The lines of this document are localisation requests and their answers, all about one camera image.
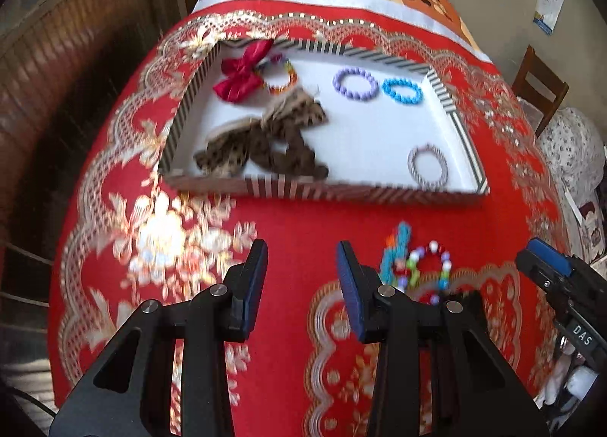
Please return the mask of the striped white tray box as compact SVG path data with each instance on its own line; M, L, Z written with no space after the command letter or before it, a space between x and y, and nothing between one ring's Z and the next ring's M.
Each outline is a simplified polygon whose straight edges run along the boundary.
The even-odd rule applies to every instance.
M483 164L456 104L435 69L346 44L278 39L274 54L292 62L299 83L316 98L328 122L302 135L326 164L323 181L271 173L249 161L234 177L208 177L193 155L210 132L227 122L260 117L275 97L259 90L240 105L224 102L213 86L225 58L241 58L247 40L218 41L189 81L159 160L159 174L177 190L249 194L277 199L362 199L366 202L465 202L490 192ZM358 67L377 81L409 79L423 98L407 106L379 93L361 102L332 85L341 68Z

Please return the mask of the leopard print bow scrunchie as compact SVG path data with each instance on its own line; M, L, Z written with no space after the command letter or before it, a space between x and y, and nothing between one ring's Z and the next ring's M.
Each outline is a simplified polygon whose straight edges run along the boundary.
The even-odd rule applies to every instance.
M215 128L193 155L208 177L234 177L251 161L263 170L289 177L327 178L329 170L316 160L302 130L328 122L322 106L296 86L260 117L245 117Z

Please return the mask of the wooden slatted headboard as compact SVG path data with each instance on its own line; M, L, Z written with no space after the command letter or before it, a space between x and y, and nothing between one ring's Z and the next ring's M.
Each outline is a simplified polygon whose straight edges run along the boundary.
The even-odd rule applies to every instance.
M84 160L183 0L1 6L1 273L50 266Z

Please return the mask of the wooden chair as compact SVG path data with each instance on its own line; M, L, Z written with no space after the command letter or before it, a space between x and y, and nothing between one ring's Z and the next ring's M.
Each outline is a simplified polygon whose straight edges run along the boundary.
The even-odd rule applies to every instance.
M511 88L517 98L533 107L530 125L536 137L547 127L569 92L569 84L538 57L531 45L527 46Z

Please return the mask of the white floral pillow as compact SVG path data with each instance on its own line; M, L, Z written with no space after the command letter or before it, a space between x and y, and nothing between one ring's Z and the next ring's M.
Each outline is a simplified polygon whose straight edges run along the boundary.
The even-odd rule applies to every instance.
M604 177L604 144L594 122L577 108L560 107L537 141L555 182L583 207Z

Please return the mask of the red floral bedspread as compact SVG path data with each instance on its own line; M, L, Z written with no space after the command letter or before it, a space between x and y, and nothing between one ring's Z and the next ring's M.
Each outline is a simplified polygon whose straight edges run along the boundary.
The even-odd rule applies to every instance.
M489 193L451 206L177 193L157 171L173 117L217 36L318 39L380 49L434 67L480 155ZM537 393L552 371L555 328L541 292L516 271L529 238L566 232L552 178L509 85L448 0L198 0L137 69L84 165L52 272L48 347L63 403L116 329L148 298L190 298L219 281L255 238L269 270L254 333L225 349L241 436L361 436L377 349L350 333L335 246L378 265L400 222L412 243L439 241L452 283L483 295L491 339Z

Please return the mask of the dark red velvet bow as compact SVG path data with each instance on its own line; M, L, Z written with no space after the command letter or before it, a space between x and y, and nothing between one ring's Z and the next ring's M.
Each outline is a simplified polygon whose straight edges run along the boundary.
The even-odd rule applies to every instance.
M256 66L266 57L274 45L272 39L259 40L246 47L241 58L225 58L221 72L225 76L213 86L214 93L228 103L240 103L263 86L263 78L256 73Z

